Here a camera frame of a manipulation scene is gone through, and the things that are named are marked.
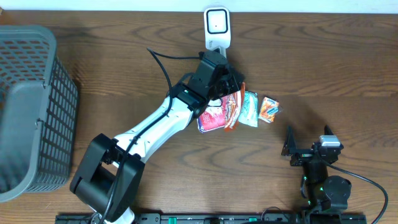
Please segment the teal snack packet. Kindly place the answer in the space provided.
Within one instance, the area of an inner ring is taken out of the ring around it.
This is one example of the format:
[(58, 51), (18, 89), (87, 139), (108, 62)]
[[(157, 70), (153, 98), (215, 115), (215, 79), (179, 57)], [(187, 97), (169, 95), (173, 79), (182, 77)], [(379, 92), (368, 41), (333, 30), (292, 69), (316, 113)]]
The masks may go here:
[(243, 107), (238, 121), (251, 127), (258, 127), (258, 98), (257, 93), (245, 91)]

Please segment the orange red chocolate bar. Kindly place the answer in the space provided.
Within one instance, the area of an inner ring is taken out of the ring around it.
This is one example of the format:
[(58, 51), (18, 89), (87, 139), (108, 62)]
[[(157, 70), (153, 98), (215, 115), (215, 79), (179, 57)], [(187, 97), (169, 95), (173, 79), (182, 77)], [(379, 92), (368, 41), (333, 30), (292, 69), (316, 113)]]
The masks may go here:
[(241, 113), (244, 101), (246, 84), (242, 82), (239, 91), (232, 93), (228, 96), (223, 97), (223, 103), (225, 103), (224, 111), (224, 131), (230, 132), (236, 129), (238, 125), (238, 118)]

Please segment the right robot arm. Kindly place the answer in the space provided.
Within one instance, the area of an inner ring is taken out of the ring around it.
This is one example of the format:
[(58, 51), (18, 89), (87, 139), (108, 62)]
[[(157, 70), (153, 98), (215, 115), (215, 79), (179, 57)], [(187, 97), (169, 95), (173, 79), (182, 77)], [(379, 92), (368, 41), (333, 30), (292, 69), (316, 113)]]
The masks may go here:
[(344, 146), (328, 126), (310, 148), (296, 145), (293, 129), (287, 135), (281, 154), (290, 157), (290, 165), (303, 168), (302, 185), (307, 191), (309, 208), (315, 212), (340, 212), (348, 208), (351, 182), (338, 175), (329, 175), (328, 168), (338, 160)]

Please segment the small orange snack packet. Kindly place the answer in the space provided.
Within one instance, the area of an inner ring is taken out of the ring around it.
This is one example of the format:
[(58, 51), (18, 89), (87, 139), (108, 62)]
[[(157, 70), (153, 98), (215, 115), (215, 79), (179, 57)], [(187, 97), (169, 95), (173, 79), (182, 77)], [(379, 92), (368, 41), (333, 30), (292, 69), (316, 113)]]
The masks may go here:
[(279, 102), (272, 98), (264, 97), (258, 118), (267, 123), (273, 123), (278, 112)]

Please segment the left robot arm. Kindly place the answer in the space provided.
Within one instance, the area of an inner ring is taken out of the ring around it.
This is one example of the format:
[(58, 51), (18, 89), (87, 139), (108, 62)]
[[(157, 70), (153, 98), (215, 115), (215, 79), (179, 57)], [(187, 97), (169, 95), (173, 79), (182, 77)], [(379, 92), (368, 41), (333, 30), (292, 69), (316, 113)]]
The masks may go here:
[(244, 75), (228, 64), (200, 66), (171, 86), (167, 97), (135, 127), (89, 144), (70, 191), (95, 212), (99, 223), (132, 223), (129, 208), (146, 162), (169, 138), (198, 118), (212, 100), (241, 90)]

